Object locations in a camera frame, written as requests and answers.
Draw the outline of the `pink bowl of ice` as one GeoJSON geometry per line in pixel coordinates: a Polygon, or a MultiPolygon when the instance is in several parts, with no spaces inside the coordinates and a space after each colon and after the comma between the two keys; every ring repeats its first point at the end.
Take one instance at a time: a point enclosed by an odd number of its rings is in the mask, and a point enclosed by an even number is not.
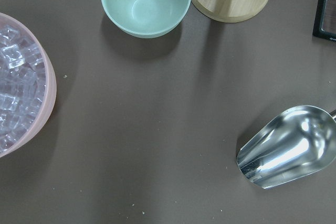
{"type": "Polygon", "coordinates": [[[40,42],[21,22],[1,14],[1,156],[42,129],[56,91],[55,72],[40,42]]]}

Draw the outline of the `steel ice scoop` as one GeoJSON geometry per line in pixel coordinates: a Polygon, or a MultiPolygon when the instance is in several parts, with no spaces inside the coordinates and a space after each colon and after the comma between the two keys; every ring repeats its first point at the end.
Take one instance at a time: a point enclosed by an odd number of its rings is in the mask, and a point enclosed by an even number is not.
{"type": "Polygon", "coordinates": [[[319,172],[335,160],[335,111],[289,108],[265,125],[237,154],[240,172],[270,189],[319,172]]]}

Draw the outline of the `mint green bowl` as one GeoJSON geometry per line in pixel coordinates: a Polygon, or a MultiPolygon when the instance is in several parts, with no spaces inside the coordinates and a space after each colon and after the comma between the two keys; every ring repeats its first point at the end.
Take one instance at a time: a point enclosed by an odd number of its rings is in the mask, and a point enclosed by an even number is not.
{"type": "Polygon", "coordinates": [[[101,0],[108,18],[125,33],[157,38],[179,25],[191,0],[101,0]]]}

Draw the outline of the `black glass rack tray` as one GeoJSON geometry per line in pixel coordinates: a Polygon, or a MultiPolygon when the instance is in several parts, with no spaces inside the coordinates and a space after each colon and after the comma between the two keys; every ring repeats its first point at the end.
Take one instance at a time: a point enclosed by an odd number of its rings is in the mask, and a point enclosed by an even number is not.
{"type": "Polygon", "coordinates": [[[335,41],[335,0],[318,0],[312,34],[335,41]]]}

